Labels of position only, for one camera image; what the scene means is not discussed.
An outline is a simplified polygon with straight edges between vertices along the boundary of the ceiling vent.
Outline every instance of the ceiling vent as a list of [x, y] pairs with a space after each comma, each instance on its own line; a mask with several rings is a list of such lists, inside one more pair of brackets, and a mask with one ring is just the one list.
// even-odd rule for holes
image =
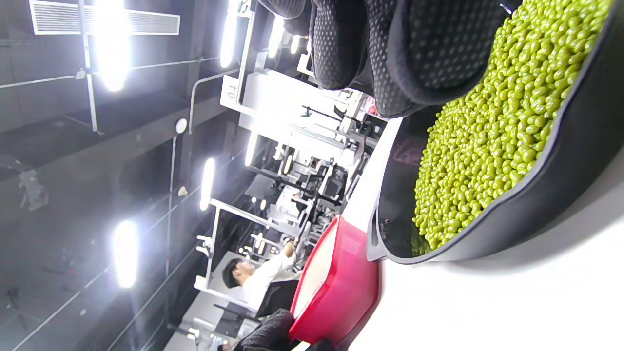
[[[36, 35], [80, 34], [77, 4], [31, 0], [32, 27]], [[180, 16], [156, 12], [126, 10], [135, 36], [176, 36], [180, 34]], [[93, 6], [85, 6], [87, 32], [92, 34]]]

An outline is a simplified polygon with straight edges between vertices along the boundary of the red container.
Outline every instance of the red container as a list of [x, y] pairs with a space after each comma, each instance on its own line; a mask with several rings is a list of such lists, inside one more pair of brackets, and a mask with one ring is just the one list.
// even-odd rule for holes
[[379, 263], [366, 259], [366, 233], [337, 216], [312, 251], [297, 286], [288, 336], [337, 345], [379, 298]]

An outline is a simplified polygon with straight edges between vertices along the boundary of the black bowl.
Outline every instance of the black bowl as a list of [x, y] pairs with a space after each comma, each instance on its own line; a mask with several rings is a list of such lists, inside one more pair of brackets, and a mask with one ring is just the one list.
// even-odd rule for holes
[[[402, 121], [386, 165], [368, 258], [400, 264], [475, 259], [500, 252], [539, 232], [576, 200], [606, 168], [624, 142], [624, 6], [615, 0], [600, 38], [570, 97], [561, 107], [534, 168], [460, 234], [436, 250], [412, 252], [414, 186], [426, 129], [440, 107]], [[416, 245], [427, 242], [416, 236]]]

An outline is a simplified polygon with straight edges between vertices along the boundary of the white countertop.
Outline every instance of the white countertop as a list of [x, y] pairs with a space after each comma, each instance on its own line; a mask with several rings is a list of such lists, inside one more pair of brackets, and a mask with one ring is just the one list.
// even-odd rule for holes
[[[343, 214], [360, 229], [399, 125], [389, 122]], [[349, 349], [624, 350], [624, 151], [554, 223], [483, 259], [384, 260], [381, 300]]]

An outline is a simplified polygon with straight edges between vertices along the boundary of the green bean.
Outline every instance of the green bean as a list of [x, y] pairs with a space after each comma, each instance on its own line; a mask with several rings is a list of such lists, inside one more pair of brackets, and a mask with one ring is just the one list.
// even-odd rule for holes
[[452, 240], [540, 160], [610, 4], [525, 0], [498, 28], [481, 83], [446, 104], [427, 130], [415, 254]]

